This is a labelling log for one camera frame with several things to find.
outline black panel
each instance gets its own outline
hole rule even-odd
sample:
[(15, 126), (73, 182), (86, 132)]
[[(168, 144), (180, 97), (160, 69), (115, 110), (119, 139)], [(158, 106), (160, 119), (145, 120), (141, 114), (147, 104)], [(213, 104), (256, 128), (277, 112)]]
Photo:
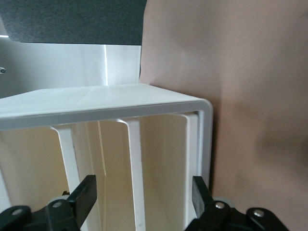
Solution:
[(0, 0), (13, 41), (141, 45), (146, 0)]

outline black clamp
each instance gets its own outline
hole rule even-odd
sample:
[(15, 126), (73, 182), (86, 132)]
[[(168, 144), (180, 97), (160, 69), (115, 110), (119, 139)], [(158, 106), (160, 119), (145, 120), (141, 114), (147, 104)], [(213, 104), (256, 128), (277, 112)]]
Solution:
[(96, 198), (96, 177), (88, 175), (66, 200), (52, 201), (33, 213), (23, 205), (4, 210), (0, 231), (80, 231)]
[(192, 203), (197, 219), (185, 231), (288, 231), (271, 211), (250, 208), (246, 214), (214, 201), (202, 177), (193, 177)]

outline metal screw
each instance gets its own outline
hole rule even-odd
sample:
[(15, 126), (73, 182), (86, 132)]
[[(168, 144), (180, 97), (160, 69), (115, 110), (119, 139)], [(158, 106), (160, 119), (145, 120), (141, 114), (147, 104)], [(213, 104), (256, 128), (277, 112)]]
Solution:
[(222, 202), (216, 202), (215, 207), (219, 209), (223, 209), (225, 207), (225, 204)]
[(20, 214), (22, 211), (23, 210), (21, 208), (18, 208), (12, 212), (12, 215), (14, 216), (14, 215)]
[(60, 207), (61, 205), (62, 205), (62, 202), (58, 201), (58, 202), (54, 203), (52, 205), (52, 207), (57, 208), (57, 207)]
[(262, 217), (264, 217), (264, 212), (261, 211), (260, 209), (256, 209), (256, 210), (254, 211), (254, 215), (257, 216), (257, 217), (262, 218)]

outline white wall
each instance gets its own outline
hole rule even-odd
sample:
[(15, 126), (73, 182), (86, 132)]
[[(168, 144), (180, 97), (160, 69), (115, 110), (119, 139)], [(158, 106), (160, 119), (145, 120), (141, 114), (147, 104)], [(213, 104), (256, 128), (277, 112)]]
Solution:
[(137, 83), (141, 46), (21, 43), (0, 38), (0, 98), (45, 88)]

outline cream background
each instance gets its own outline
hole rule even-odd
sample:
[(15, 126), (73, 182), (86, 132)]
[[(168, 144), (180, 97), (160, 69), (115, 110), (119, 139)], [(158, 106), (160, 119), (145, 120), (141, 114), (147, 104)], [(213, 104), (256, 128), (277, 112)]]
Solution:
[(308, 1), (148, 0), (140, 82), (214, 106), (214, 196), (307, 229)]

